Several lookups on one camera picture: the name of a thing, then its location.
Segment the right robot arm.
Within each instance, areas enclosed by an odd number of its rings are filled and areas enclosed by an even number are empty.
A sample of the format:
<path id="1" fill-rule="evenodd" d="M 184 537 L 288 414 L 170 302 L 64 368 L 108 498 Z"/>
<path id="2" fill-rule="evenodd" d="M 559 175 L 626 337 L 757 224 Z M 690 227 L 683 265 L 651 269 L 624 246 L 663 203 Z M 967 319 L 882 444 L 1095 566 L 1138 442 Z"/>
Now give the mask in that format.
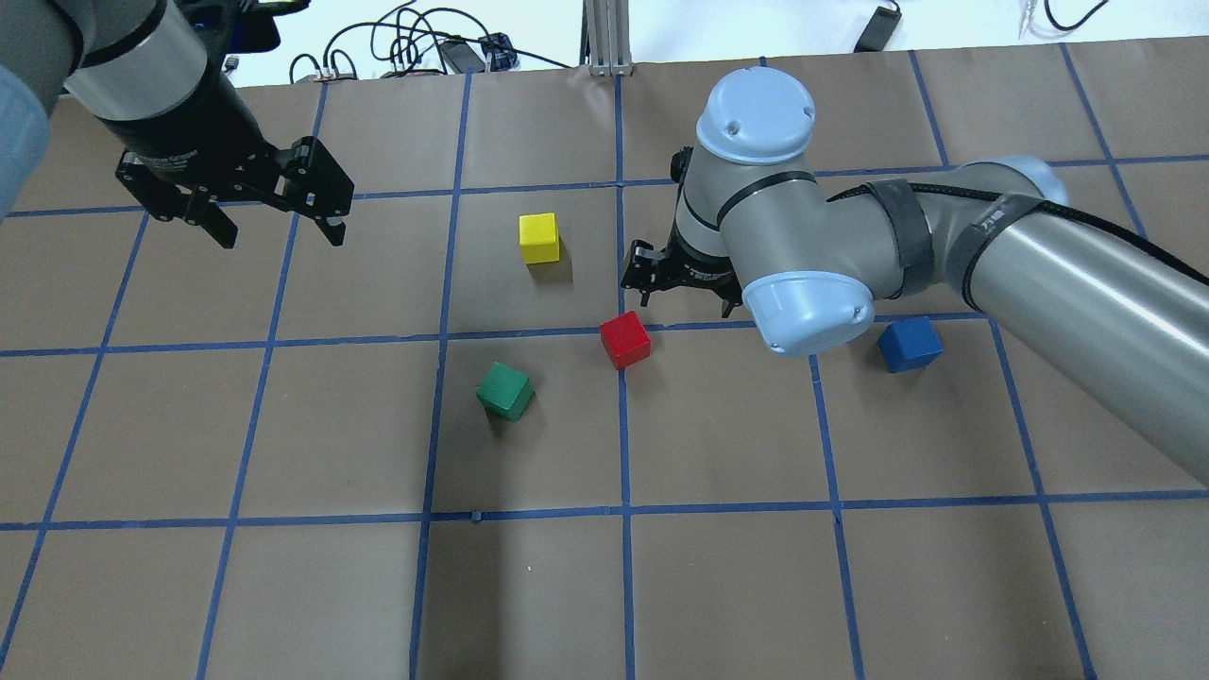
<path id="1" fill-rule="evenodd" d="M 619 283 L 711 290 L 747 307 L 774 355 L 868 332 L 883 298 L 945 286 L 1207 482 L 1207 276 L 1130 229 L 1075 211 L 1049 165 L 991 159 L 825 196 L 805 160 L 816 109 L 781 70 L 708 91 L 671 161 L 669 244 L 636 240 Z"/>

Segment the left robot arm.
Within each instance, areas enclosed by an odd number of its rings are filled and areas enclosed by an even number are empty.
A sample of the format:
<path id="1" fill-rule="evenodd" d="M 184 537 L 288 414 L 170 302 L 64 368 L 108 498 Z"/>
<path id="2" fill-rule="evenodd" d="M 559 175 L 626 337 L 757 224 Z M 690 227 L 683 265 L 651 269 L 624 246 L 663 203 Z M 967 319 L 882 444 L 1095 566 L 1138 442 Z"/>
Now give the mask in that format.
<path id="1" fill-rule="evenodd" d="M 314 136 L 280 149 L 230 83 L 229 57 L 280 44 L 276 21 L 303 1 L 5 1 L 2 213 L 50 146 L 73 96 L 125 146 L 116 179 L 147 215 L 232 248 L 222 203 L 253 201 L 316 221 L 345 244 L 354 184 Z"/>

